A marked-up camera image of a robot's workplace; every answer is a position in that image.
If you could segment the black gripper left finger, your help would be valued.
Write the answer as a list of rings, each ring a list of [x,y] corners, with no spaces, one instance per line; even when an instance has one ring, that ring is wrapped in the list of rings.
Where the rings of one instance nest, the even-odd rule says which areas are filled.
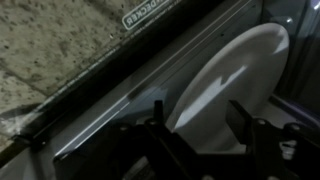
[[[119,127],[115,178],[118,180],[199,180],[197,153],[164,123],[163,102],[140,124]]]

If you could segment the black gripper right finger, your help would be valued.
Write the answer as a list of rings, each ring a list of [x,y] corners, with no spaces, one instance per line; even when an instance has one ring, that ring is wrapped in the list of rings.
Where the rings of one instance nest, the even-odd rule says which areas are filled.
[[[226,122],[252,156],[257,180],[320,180],[319,133],[301,123],[282,128],[254,118],[237,101],[227,103]]]

